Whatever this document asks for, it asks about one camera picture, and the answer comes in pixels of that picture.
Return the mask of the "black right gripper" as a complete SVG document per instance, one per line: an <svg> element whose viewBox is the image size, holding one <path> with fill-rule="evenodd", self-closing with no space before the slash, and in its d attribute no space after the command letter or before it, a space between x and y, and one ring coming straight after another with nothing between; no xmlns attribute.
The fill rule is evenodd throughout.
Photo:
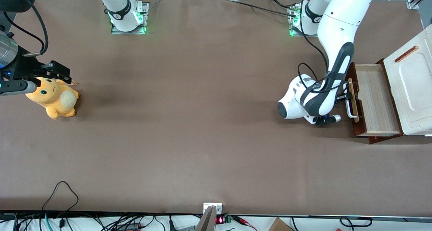
<svg viewBox="0 0 432 231"><path fill-rule="evenodd" d="M57 61L50 61L48 68L35 57L24 57L28 51L21 46L5 52L1 49L1 80L26 80L28 78L54 78L66 84L72 84L71 70Z"/></svg>

